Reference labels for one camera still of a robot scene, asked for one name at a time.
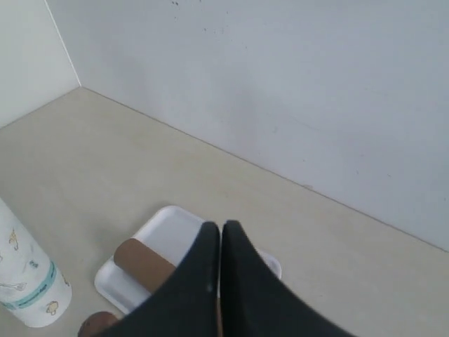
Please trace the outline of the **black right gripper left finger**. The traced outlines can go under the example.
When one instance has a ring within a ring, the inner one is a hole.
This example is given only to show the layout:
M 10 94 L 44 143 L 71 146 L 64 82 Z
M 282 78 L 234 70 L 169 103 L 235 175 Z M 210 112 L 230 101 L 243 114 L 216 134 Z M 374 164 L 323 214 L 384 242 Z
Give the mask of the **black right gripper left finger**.
M 202 224 L 174 273 L 142 305 L 98 336 L 217 336 L 220 231 Z

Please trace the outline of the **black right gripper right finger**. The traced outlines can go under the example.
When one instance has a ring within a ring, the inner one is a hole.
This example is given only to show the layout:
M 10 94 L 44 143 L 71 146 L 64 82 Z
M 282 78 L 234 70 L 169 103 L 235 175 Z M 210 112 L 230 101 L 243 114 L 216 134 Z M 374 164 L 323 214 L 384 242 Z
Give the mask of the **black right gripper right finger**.
M 220 307 L 224 336 L 348 336 L 269 269 L 240 222 L 222 229 Z

